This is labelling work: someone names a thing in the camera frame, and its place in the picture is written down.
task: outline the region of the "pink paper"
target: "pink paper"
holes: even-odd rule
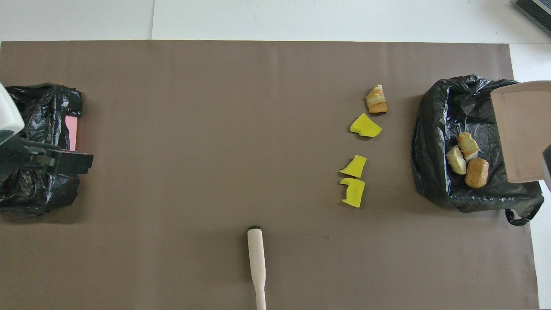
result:
[[[65,124],[69,129],[69,142],[71,151],[76,151],[77,145],[77,122],[78,118],[75,116],[65,116]]]

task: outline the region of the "white brush handle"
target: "white brush handle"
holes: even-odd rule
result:
[[[266,284],[266,262],[264,260],[264,241],[262,230],[259,228],[249,229],[247,232],[249,240],[249,260],[251,262],[252,283],[256,290],[256,309],[266,310],[266,296],[264,285]]]

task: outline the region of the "food scrap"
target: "food scrap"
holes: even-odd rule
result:
[[[478,157],[478,151],[480,151],[480,148],[473,137],[471,137],[470,133],[461,132],[459,136],[457,136],[457,143],[459,144],[461,153],[463,153],[466,161],[470,161],[471,159]]]
[[[381,132],[381,127],[362,113],[350,126],[350,131],[359,133],[363,137],[376,137]]]
[[[364,165],[366,161],[367,158],[355,155],[354,159],[352,159],[352,161],[344,169],[341,169],[339,171],[353,177],[361,178],[361,173],[364,170]]]
[[[369,113],[387,113],[388,107],[386,105],[385,94],[382,92],[382,85],[379,84],[369,92],[365,97],[365,102],[368,104]]]
[[[346,199],[343,199],[342,202],[359,208],[361,203],[361,196],[364,193],[365,183],[362,180],[353,178],[344,178],[339,183],[348,185],[348,187],[346,188]]]
[[[475,158],[469,161],[465,183],[472,188],[481,188],[488,181],[489,164],[482,158]]]
[[[451,169],[457,174],[467,173],[467,162],[463,158],[463,154],[459,150],[459,146],[454,146],[446,154],[448,159],[448,164],[450,164]]]

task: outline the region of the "plastic bag handle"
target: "plastic bag handle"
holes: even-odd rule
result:
[[[515,218],[515,214],[511,209],[505,209],[505,217],[507,218],[507,221],[509,224],[514,226],[524,226],[526,223],[528,223],[530,220],[524,217],[521,218]]]

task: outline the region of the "brown paper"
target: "brown paper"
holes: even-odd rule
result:
[[[268,309],[537,308],[530,228],[415,192],[410,141],[442,78],[512,78],[500,44],[4,42],[4,85],[84,95],[94,154],[73,206],[3,215],[5,309],[254,309],[246,231],[262,226]],[[373,139],[348,132],[382,84]],[[339,174],[368,161],[361,208]]]

